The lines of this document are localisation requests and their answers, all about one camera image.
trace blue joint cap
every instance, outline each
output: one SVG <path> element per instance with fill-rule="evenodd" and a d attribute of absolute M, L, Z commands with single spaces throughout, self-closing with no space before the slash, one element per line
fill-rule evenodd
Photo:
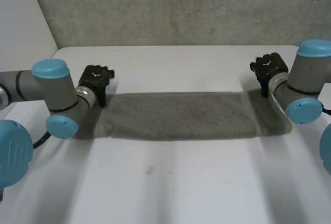
<path fill-rule="evenodd" d="M 17 183 L 28 171 L 33 144 L 19 123 L 0 120 L 0 189 Z"/>
<path fill-rule="evenodd" d="M 31 72 L 34 76 L 44 79 L 59 79 L 70 74 L 70 70 L 61 59 L 46 59 L 35 63 Z"/>
<path fill-rule="evenodd" d="M 316 98 L 301 98 L 291 104 L 285 110 L 286 116 L 296 124 L 308 124 L 315 121 L 322 114 L 323 107 Z"/>
<path fill-rule="evenodd" d="M 320 140 L 320 157 L 327 173 L 331 175 L 331 124 L 324 130 Z"/>
<path fill-rule="evenodd" d="M 330 57 L 331 40 L 309 39 L 301 43 L 297 54 L 301 57 Z"/>
<path fill-rule="evenodd" d="M 59 138 L 68 139 L 76 134 L 79 127 L 77 123 L 64 115 L 51 115 L 46 121 L 47 131 Z"/>

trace table surface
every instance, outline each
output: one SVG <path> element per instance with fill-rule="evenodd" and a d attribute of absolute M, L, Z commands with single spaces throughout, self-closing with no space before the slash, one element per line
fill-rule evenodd
<path fill-rule="evenodd" d="M 249 63 L 294 46 L 79 47 L 59 50 L 75 85 L 89 64 L 115 70 L 108 93 L 238 92 L 259 87 Z M 320 100 L 331 106 L 331 87 Z M 33 140 L 49 116 L 44 102 L 16 104 L 6 116 Z M 27 175 L 5 189 L 3 224 L 330 223 L 331 176 L 319 140 L 331 118 L 294 125 L 284 136 L 148 142 L 51 137 Z"/>

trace gray towel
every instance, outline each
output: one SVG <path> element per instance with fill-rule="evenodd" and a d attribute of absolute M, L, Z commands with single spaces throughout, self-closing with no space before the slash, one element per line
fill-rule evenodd
<path fill-rule="evenodd" d="M 260 91 L 134 93 L 93 107 L 77 137 L 136 140 L 221 140 L 283 135 L 291 122 Z"/>

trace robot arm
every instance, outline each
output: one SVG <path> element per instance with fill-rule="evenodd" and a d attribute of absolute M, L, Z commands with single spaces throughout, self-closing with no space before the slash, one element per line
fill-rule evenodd
<path fill-rule="evenodd" d="M 279 54 L 267 54 L 251 64 L 262 95 L 270 91 L 287 117 L 297 124 L 315 121 L 323 111 L 318 96 L 331 82 L 331 41 L 307 40 L 297 51 L 291 72 Z"/>
<path fill-rule="evenodd" d="M 47 131 L 60 139 L 74 136 L 97 101 L 106 103 L 106 86 L 114 78 L 107 67 L 87 66 L 75 88 L 67 64 L 48 59 L 31 70 L 0 72 L 0 110 L 13 102 L 44 100 L 50 112 Z M 33 143 L 19 123 L 0 120 L 0 201 L 3 189 L 18 182 L 28 171 Z"/>

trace gray wall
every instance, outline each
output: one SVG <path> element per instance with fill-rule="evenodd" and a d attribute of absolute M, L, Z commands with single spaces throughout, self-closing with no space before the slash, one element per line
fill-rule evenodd
<path fill-rule="evenodd" d="M 59 48 L 331 39 L 331 0 L 38 0 Z"/>

